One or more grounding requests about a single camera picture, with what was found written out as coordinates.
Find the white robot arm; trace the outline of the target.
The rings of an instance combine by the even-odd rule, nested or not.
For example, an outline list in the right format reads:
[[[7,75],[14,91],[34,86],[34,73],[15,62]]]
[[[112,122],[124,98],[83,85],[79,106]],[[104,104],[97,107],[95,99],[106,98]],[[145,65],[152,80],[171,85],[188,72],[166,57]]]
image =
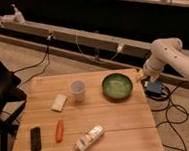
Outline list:
[[[160,38],[150,45],[151,55],[143,64],[141,81],[147,77],[156,81],[164,70],[165,64],[170,65],[189,82],[189,57],[182,53],[182,41],[179,38]]]

